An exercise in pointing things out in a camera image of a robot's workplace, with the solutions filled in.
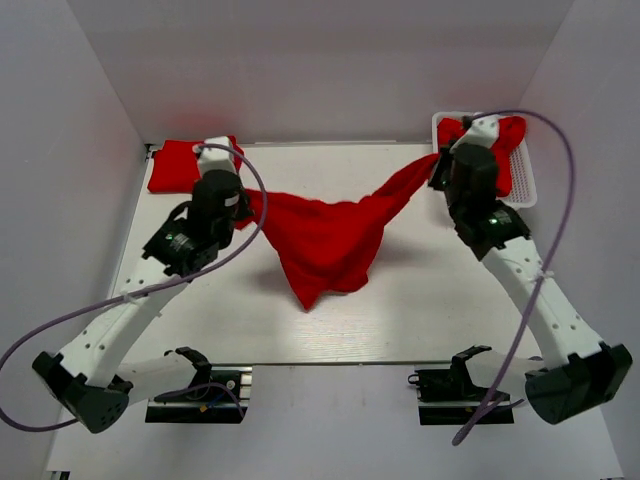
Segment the red t-shirt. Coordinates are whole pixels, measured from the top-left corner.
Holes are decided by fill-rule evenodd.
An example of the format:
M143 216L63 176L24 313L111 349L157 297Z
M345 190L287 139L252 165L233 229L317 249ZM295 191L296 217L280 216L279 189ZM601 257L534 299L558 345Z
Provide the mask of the red t-shirt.
M229 136L235 151L243 155L244 151L237 145L236 138ZM189 194L200 175L193 147L202 141L166 140L163 147L153 157L153 170L147 189L152 194ZM235 156L237 172L242 159Z
M423 156L395 172L357 202L326 203L288 193L247 191L253 214L236 223L241 230L258 223L295 297L305 311L328 293L353 293L368 282L368 270L382 243L386 225L427 183L438 156Z

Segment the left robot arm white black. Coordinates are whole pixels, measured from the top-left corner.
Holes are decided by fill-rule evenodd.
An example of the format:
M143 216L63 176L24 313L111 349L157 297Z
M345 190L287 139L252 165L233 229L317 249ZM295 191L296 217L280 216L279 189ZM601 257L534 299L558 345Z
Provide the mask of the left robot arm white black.
M33 370L73 417L97 434L111 427L134 403L171 392L199 399L211 387L211 365L189 347L126 364L123 359L163 308L180 294L193 274L212 264L231 243L237 217L247 212L240 177L227 170L205 173L190 200L179 204L144 245L128 282L132 289L171 282L140 297L125 292L122 303L106 309L58 353L40 353Z

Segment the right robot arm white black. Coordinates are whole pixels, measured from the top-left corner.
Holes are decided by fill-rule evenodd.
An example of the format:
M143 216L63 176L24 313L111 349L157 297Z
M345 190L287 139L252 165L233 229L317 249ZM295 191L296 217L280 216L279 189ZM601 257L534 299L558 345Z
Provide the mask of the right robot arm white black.
M607 345L544 273L529 228L496 196L497 174L491 150L462 144L440 150L429 185L444 193L459 238L526 317L541 360L470 347L453 356L451 384L466 399L485 389L523 399L555 425L612 400L632 356Z

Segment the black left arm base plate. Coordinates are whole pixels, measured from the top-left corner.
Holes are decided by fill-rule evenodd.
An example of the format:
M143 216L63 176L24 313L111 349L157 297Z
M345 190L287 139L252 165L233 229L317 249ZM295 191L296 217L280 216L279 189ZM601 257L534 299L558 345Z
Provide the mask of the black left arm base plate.
M177 396L149 400L145 422L148 424L240 424L247 413L252 368L249 366L213 367L210 383L222 384L238 400L240 407L222 388L208 386Z

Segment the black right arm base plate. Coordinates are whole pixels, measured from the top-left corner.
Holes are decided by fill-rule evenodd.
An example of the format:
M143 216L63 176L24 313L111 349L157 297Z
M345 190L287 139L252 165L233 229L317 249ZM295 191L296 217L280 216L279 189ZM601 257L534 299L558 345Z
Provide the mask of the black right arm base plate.
M487 388L465 384L448 364L418 365L407 382L417 394L421 426L463 426L487 393Z

